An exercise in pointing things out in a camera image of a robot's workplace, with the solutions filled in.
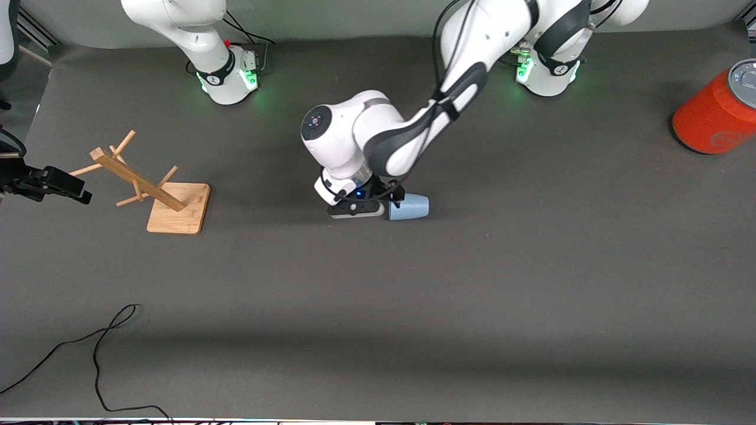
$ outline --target red cylinder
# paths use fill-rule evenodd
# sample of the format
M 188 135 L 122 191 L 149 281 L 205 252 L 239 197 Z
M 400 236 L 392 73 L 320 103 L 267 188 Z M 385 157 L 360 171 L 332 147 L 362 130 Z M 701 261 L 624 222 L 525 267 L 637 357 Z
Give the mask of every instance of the red cylinder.
M 742 63 L 724 71 L 685 103 L 672 118 L 677 137 L 687 147 L 702 154 L 723 154 L 756 135 L 756 108 L 733 93 L 756 95 L 756 67 Z

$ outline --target white robotic arm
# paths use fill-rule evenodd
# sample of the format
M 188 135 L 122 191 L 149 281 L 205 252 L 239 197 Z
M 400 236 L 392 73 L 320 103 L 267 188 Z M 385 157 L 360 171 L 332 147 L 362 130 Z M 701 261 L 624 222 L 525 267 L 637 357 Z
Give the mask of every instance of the white robotic arm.
M 535 0 L 471 0 L 457 10 L 441 35 L 446 75 L 434 98 L 408 121 L 376 91 L 310 110 L 301 130 L 305 146 L 324 166 L 316 191 L 336 205 L 373 174 L 409 172 L 482 90 L 496 60 L 530 30 L 535 8 Z
M 562 94 L 575 81 L 581 54 L 593 31 L 604 24 L 625 26 L 635 21 L 649 0 L 552 0 L 537 26 L 525 37 L 526 52 L 516 81 L 536 95 Z
M 20 0 L 0 0 L 0 67 L 15 69 L 15 61 L 18 59 L 16 19 L 19 6 Z
M 640 16 L 638 10 L 645 5 L 633 8 L 622 6 L 623 2 L 638 5 L 648 0 L 593 2 L 614 3 L 606 7 L 604 16 L 627 22 Z M 621 13 L 620 7 L 627 13 Z M 534 48 L 528 49 L 532 55 L 518 81 L 539 95 L 564 91 L 593 34 L 591 10 L 591 0 L 469 0 L 442 30 L 445 77 L 427 106 L 411 119 L 405 120 L 386 95 L 376 91 L 311 109 L 302 122 L 301 136 L 323 166 L 315 190 L 331 205 L 329 213 L 359 216 L 354 205 L 362 202 L 391 200 L 396 204 L 396 199 L 386 196 L 397 184 L 376 192 L 376 175 L 409 173 L 428 145 L 480 93 L 498 58 L 521 40 Z M 336 208 L 344 205 L 351 211 Z
M 121 0 L 134 22 L 174 42 L 197 68 L 203 90 L 219 104 L 236 104 L 257 86 L 254 52 L 227 46 L 212 28 L 225 0 Z

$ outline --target green led light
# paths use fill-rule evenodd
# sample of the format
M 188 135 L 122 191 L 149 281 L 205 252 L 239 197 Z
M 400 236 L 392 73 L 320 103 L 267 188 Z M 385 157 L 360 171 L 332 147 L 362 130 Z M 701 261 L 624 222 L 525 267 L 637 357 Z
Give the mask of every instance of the green led light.
M 569 77 L 569 81 L 573 82 L 576 78 L 578 78 L 578 68 L 580 67 L 580 61 L 578 60 L 578 63 L 575 65 L 575 71 L 572 72 L 572 76 Z
M 200 73 L 195 73 L 195 75 L 197 76 L 197 79 L 200 81 L 200 84 L 202 85 L 202 91 L 207 93 L 207 87 L 205 87 L 205 82 L 202 80 Z
M 533 70 L 533 58 L 529 57 L 522 65 L 520 65 L 520 71 L 517 73 L 517 81 L 526 83 L 530 72 Z
M 252 91 L 257 88 L 257 73 L 255 71 L 239 70 L 239 75 L 241 75 L 241 79 L 244 81 L 247 89 Z

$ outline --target wooden base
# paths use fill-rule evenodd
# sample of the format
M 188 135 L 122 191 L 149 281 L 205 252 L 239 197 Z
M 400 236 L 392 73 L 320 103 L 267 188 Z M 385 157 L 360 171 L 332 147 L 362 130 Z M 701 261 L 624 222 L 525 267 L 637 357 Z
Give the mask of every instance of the wooden base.
M 206 183 L 165 183 L 163 189 L 186 207 L 179 212 L 155 200 L 147 222 L 147 231 L 152 233 L 198 234 L 205 220 L 210 185 Z

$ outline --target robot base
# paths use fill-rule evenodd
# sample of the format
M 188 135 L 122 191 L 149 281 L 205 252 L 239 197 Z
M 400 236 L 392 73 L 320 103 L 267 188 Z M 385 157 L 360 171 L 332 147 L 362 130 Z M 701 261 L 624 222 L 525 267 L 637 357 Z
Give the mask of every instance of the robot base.
M 556 71 L 563 74 L 554 76 L 549 67 L 544 65 L 538 56 L 529 57 L 518 68 L 516 81 L 524 85 L 534 95 L 551 98 L 561 95 L 567 89 L 567 86 L 575 81 L 579 67 L 580 61 L 572 67 L 566 65 L 557 67 Z
M 202 83 L 202 90 L 221 105 L 232 105 L 243 101 L 249 93 L 258 88 L 257 57 L 254 51 L 247 51 L 239 46 L 228 48 L 234 55 L 234 70 L 221 85 L 211 85 L 197 75 Z

